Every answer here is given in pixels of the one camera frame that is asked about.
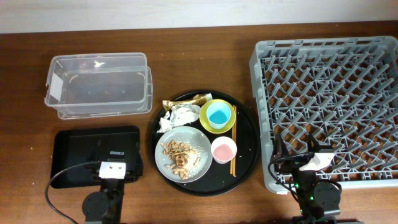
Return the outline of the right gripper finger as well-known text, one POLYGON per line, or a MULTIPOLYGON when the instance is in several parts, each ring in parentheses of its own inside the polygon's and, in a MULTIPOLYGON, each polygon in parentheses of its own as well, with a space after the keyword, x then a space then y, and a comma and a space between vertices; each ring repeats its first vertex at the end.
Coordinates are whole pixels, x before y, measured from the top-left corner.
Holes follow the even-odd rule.
POLYGON ((313 135, 308 135, 307 151, 309 153, 332 153, 331 145, 320 144, 313 135))
POLYGON ((280 134, 277 134, 275 136, 273 158, 280 159, 281 157, 288 157, 288 156, 289 156, 289 151, 287 149, 287 146, 285 145, 282 136, 280 134))

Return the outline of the small white tissue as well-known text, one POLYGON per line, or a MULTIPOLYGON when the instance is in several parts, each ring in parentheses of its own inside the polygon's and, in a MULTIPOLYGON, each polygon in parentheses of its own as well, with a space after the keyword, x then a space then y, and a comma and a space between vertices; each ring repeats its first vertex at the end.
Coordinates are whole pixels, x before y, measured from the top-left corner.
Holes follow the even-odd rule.
POLYGON ((170 120, 170 112, 166 112, 166 114, 160 118, 159 120, 160 128, 157 133, 166 133, 172 129, 172 122, 170 120))

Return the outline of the pink cup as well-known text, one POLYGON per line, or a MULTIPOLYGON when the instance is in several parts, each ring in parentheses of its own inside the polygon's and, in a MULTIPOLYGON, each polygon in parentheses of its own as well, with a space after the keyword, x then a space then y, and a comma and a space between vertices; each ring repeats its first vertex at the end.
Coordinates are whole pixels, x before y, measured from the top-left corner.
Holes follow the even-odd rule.
POLYGON ((219 164, 229 162, 233 157, 232 148, 234 148, 234 142, 231 138, 226 136, 216 138, 211 143, 211 153, 214 160, 219 164))

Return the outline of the large white tissue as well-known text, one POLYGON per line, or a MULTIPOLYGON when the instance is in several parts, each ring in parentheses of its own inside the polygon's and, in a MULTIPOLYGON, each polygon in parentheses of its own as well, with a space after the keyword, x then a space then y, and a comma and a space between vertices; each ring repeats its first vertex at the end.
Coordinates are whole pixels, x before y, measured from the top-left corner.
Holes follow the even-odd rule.
POLYGON ((172 107, 170 121, 172 127, 195 122, 200 116, 201 107, 193 104, 181 104, 172 107))

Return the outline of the light blue cup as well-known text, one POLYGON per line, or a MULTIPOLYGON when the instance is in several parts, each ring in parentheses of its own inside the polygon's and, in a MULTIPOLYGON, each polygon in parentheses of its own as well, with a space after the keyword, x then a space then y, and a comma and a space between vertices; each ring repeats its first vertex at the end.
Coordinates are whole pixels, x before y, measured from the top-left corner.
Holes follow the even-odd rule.
POLYGON ((224 102, 212 101, 206 110, 206 117, 213 129, 222 129, 231 118, 231 110, 224 102))

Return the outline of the yellow bowl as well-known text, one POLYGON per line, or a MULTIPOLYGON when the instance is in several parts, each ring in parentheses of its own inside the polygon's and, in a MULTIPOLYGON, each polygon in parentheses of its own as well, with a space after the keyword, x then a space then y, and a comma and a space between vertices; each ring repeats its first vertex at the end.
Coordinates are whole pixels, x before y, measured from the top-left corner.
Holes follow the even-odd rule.
POLYGON ((234 115, 233 106, 232 106, 230 103, 228 103, 227 101, 225 101, 225 100, 221 100, 221 99, 211 100, 211 101, 205 103, 205 104, 201 107, 201 110, 200 110, 200 123, 201 123, 201 125, 202 125, 207 131, 209 131, 210 133, 213 133, 213 134, 222 134, 222 133, 225 133, 225 132, 229 131, 229 130, 233 127, 234 122, 235 122, 235 115, 234 115), (208 122, 208 119, 207 119, 207 117, 206 117, 206 110, 207 110, 207 108, 209 107, 209 105, 211 104, 212 101, 221 101, 221 102, 224 102, 224 103, 226 103, 226 104, 229 106, 229 108, 230 108, 230 110, 231 110, 231 118, 230 118, 230 120, 227 122, 226 126, 225 126, 224 128, 222 128, 222 129, 213 129, 213 128, 210 126, 210 124, 209 124, 209 122, 208 122))

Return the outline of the gold snack wrapper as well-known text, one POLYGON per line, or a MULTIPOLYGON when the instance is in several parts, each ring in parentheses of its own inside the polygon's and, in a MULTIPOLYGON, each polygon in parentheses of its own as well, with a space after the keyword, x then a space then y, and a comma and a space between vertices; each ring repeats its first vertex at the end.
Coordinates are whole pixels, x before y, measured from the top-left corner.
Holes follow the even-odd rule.
POLYGON ((211 93, 205 93, 205 94, 197 94, 195 95, 192 99, 190 100, 182 100, 182 101, 170 101, 170 100, 163 100, 162 105, 164 107, 165 111, 171 110, 173 106, 175 105, 197 105, 201 106, 207 103, 208 101, 211 101, 213 99, 213 96, 211 93))

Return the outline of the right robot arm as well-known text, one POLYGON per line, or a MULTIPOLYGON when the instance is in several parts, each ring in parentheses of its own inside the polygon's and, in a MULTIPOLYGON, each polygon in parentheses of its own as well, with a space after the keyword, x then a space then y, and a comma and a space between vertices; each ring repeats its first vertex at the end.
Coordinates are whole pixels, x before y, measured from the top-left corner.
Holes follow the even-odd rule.
POLYGON ((337 220, 341 213, 342 186, 329 179, 318 179, 317 172, 331 164, 335 156, 331 145, 319 143, 308 135, 307 152, 291 155, 280 134, 267 167, 277 184, 290 192, 300 207, 300 216, 292 218, 298 224, 350 224, 357 220, 337 220))

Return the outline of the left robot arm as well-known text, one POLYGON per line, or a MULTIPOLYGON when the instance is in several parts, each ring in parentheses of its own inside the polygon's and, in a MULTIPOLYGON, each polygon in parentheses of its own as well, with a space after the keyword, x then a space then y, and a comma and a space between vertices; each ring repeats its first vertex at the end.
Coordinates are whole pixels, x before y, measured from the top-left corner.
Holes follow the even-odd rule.
POLYGON ((124 187, 138 181, 143 175, 143 168, 138 141, 99 157, 97 164, 91 168, 91 174, 100 181, 100 189, 83 201, 81 209, 85 223, 120 223, 124 187))

